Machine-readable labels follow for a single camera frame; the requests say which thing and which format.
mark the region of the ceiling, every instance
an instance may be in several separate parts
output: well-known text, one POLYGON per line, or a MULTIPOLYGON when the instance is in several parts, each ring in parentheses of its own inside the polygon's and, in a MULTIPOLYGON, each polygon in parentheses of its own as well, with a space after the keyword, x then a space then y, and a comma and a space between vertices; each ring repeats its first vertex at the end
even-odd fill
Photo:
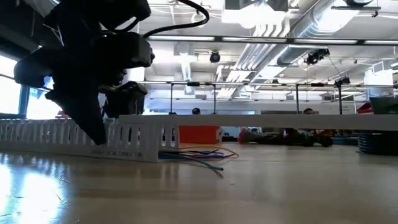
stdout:
MULTIPOLYGON (((53 0, 25 0, 39 13, 46 15, 53 8, 53 0)), ((239 24, 225 24, 221 22, 221 13, 224 0, 195 0, 201 2, 210 12, 211 19, 204 27, 191 29, 179 29, 166 32, 166 34, 177 35, 253 35, 254 29, 245 29, 239 24)), ((135 32, 143 34, 152 29, 191 22, 195 12, 192 9, 180 8, 180 6, 168 6, 170 0, 148 0, 152 15, 150 18, 140 22, 134 29, 135 32)), ((299 11, 290 13, 290 24, 305 15, 317 0, 299 1, 299 11)), ((360 12, 350 20, 344 28, 333 35, 333 38, 369 38, 369 39, 397 39, 398 38, 398 1, 378 0, 381 10, 379 15, 388 15, 390 18, 378 16, 371 17, 371 12, 360 12)), ((146 80, 181 81, 183 80, 181 65, 172 60, 174 55, 174 42, 151 42, 157 58, 150 68, 146 69, 146 80)), ((192 80, 201 82, 212 82, 216 78, 219 65, 234 65, 242 54, 246 44, 228 43, 192 43, 197 61, 191 63, 192 80), (220 63, 210 63, 209 58, 213 50, 221 55, 220 63)), ((355 47, 355 46, 331 46, 330 58, 320 63, 303 69, 300 60, 284 70, 279 75, 279 83, 310 83, 325 82, 341 72, 349 74, 352 83, 362 83, 364 71, 372 64, 380 61, 388 61, 396 58, 393 47, 355 47)), ((227 77, 229 70, 223 70, 222 76, 227 77)), ((152 85, 153 90, 169 89, 165 85, 152 85)))

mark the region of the red object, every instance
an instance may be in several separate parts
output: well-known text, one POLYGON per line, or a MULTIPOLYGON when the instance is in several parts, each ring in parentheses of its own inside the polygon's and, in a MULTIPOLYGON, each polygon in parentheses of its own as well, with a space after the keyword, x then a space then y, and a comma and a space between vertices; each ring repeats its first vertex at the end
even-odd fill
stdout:
POLYGON ((180 143, 217 144, 220 136, 219 126, 180 126, 180 143))
POLYGON ((365 103, 360 108, 358 108, 357 112, 359 114, 373 113, 372 104, 370 104, 370 102, 365 103))

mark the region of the table surface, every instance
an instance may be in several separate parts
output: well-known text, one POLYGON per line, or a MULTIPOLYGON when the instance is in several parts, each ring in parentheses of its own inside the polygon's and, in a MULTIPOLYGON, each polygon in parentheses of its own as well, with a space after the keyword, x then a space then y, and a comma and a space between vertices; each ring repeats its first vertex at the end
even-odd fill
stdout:
POLYGON ((117 161, 0 152, 0 223, 396 223, 398 157, 224 144, 239 159, 117 161))

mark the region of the person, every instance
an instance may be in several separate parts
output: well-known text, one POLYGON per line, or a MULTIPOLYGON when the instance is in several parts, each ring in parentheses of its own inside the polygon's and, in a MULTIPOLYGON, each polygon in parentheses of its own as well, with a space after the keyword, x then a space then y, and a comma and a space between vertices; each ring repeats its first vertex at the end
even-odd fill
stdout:
POLYGON ((192 114, 199 115, 200 114, 200 109, 199 108, 192 109, 192 114))
MULTIPOLYGON (((303 114, 314 114, 311 108, 303 111, 303 114)), ((313 146, 316 142, 323 147, 333 145, 333 140, 329 136, 317 134, 315 130, 311 129, 293 129, 287 128, 284 133, 264 133, 255 134, 247 129, 242 129, 239 134, 240 143, 256 142, 258 144, 271 145, 295 145, 295 146, 313 146)))

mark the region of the security camera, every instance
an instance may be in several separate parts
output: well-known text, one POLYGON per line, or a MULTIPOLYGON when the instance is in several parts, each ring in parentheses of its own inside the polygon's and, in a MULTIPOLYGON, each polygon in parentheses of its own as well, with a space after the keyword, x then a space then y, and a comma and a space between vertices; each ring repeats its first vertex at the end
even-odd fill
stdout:
POLYGON ((217 63, 219 62, 221 59, 220 54, 218 53, 218 51, 213 51, 210 55, 210 62, 211 63, 217 63))

